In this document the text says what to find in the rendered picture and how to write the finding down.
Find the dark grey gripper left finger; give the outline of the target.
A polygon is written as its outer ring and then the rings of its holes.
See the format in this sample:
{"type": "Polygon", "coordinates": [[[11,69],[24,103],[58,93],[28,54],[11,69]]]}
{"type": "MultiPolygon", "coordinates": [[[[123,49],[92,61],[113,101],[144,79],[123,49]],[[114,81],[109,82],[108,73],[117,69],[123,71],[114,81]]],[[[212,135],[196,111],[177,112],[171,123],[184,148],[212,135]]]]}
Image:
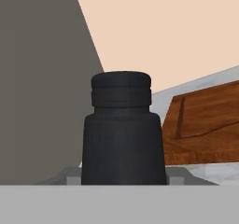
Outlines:
{"type": "Polygon", "coordinates": [[[65,167],[56,176],[38,182],[38,185],[80,185],[81,168],[65,167]]]}

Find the black condiment bottle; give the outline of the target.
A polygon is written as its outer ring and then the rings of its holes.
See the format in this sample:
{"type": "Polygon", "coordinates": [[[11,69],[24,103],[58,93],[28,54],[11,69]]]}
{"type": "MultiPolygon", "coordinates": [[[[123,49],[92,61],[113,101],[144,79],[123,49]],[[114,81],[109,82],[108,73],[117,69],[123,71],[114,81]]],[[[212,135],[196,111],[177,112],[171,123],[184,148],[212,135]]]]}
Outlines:
{"type": "Polygon", "coordinates": [[[83,185],[165,185],[160,117],[149,111],[151,78],[133,71],[91,79],[94,112],[85,118],[83,185]]]}

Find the brown wooden cutting board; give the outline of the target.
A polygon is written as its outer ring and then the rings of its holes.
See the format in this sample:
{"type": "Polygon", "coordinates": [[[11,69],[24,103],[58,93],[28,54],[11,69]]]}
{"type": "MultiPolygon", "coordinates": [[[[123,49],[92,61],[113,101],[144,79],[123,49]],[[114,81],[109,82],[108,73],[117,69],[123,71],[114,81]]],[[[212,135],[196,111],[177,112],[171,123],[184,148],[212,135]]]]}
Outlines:
{"type": "Polygon", "coordinates": [[[239,80],[174,96],[162,136],[168,165],[239,162],[239,80]]]}

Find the grey cabinet door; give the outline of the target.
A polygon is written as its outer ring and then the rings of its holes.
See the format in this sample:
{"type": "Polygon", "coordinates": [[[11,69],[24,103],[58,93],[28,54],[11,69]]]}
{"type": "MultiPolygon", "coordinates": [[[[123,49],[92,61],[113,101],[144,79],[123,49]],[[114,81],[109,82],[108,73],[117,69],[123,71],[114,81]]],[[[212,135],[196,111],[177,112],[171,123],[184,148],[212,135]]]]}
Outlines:
{"type": "Polygon", "coordinates": [[[91,77],[102,72],[79,0],[0,0],[0,185],[81,162],[91,77]]]}

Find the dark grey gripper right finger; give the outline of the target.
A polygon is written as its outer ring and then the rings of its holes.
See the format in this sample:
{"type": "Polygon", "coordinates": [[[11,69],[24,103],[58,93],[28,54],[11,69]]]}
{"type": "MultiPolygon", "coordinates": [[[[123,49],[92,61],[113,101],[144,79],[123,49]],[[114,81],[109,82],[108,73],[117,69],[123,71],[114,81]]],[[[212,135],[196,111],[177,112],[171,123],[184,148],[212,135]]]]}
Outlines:
{"type": "Polygon", "coordinates": [[[215,186],[216,183],[193,175],[184,167],[166,167],[167,183],[171,186],[215,186]]]}

